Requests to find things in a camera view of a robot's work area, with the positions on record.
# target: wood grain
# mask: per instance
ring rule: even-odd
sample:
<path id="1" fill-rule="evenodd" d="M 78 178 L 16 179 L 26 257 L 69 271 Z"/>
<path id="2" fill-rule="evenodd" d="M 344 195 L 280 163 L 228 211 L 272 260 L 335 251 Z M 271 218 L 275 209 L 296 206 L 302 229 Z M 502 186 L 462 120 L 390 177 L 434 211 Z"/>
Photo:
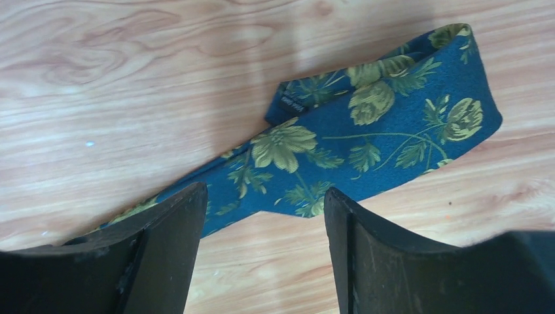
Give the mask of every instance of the wood grain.
<path id="1" fill-rule="evenodd" d="M 249 139 L 278 82 L 453 22 L 504 124 L 362 204 L 456 245 L 554 229 L 551 0 L 3 0 L 0 249 L 75 236 Z M 337 313 L 327 250 L 323 217 L 256 214 L 202 240 L 186 311 Z"/>

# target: blue necktie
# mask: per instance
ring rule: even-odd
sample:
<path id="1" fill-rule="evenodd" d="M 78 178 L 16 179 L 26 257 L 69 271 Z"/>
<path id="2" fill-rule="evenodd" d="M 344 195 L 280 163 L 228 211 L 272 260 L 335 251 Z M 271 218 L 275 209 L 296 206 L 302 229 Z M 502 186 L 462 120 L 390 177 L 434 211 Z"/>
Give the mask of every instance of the blue necktie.
<path id="1" fill-rule="evenodd" d="M 100 228 L 193 182 L 209 193 L 203 236 L 258 211 L 323 213 L 332 186 L 356 200 L 449 164 L 501 125 L 470 26 L 425 33 L 378 61 L 279 85 L 250 141 Z"/>

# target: folded necktie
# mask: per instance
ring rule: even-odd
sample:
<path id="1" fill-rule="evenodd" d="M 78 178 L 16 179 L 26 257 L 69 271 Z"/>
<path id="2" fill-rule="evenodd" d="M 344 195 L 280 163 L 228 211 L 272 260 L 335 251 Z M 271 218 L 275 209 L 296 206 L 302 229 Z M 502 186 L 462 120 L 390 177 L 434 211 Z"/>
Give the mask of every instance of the folded necktie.
<path id="1" fill-rule="evenodd" d="M 208 185 L 203 236 L 258 211 L 323 213 L 335 186 L 356 200 L 449 164 L 501 125 L 470 26 L 425 33 L 378 61 L 279 85 L 266 131 L 106 227 L 193 182 Z"/>

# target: necktie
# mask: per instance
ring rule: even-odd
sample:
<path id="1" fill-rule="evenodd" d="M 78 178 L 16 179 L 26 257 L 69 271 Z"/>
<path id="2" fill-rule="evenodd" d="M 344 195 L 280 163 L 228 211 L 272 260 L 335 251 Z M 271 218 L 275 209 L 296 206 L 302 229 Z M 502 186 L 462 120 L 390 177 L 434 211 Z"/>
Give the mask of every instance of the necktie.
<path id="1" fill-rule="evenodd" d="M 207 183 L 203 237 L 260 210 L 314 217 L 332 186 L 356 200 L 449 164 L 501 125 L 470 26 L 450 24 L 375 62 L 283 82 L 266 131 L 100 228 Z"/>

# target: light wood floor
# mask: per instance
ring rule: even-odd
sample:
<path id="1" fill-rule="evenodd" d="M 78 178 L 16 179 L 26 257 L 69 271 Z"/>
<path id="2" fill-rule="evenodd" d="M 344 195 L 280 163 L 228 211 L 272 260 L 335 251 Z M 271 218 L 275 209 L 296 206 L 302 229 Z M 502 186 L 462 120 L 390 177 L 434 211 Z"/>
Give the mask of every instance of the light wood floor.
<path id="1" fill-rule="evenodd" d="M 472 25 L 501 130 L 363 205 L 468 245 L 555 229 L 553 0 L 1 0 L 0 249 L 59 243 L 265 128 L 278 82 Z M 337 313 L 323 217 L 202 240 L 187 313 Z"/>

